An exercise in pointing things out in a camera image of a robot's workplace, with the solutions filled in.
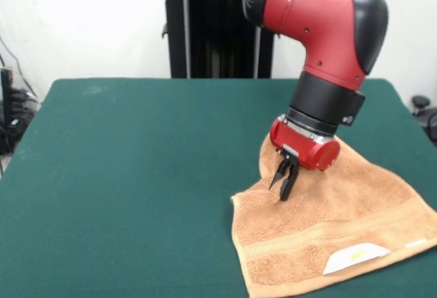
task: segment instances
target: white wall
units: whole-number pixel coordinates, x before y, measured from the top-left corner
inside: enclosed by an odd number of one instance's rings
[[[169,77],[164,0],[0,1],[0,34],[41,96],[60,77]],[[406,102],[426,94],[437,103],[437,0],[387,1],[389,32],[371,77],[392,81]],[[304,58],[282,37],[273,76],[297,77]]]

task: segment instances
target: orange towel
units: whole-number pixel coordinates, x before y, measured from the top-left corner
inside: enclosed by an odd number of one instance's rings
[[[301,170],[286,202],[266,138],[261,179],[232,197],[232,239],[250,297],[308,293],[437,245],[437,213],[399,176],[342,142],[325,172]]]

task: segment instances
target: black equipment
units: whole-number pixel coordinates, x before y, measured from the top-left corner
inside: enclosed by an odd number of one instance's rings
[[[13,87],[12,71],[0,70],[3,101],[0,101],[0,156],[12,154],[38,108],[36,97]]]
[[[166,0],[172,78],[270,78],[274,33],[250,23],[242,0]]]
[[[422,95],[413,96],[412,104],[415,108],[413,116],[437,147],[437,107],[429,107],[430,99]]]

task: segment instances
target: green table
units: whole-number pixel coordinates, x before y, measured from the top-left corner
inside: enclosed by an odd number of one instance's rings
[[[54,83],[0,181],[1,298],[247,297],[230,196],[295,81]],[[338,134],[437,208],[437,151],[393,87],[368,80]],[[437,254],[309,297],[437,297]]]

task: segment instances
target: white label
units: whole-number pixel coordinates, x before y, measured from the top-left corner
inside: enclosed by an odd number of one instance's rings
[[[405,245],[405,248],[413,248],[416,247],[417,245],[421,245],[423,243],[425,243],[427,241],[427,239],[420,239],[414,242],[409,242]]]
[[[383,257],[390,254],[390,250],[374,245],[373,243],[361,243],[352,247],[339,250],[330,256],[326,263],[323,275],[341,271],[361,262]]]

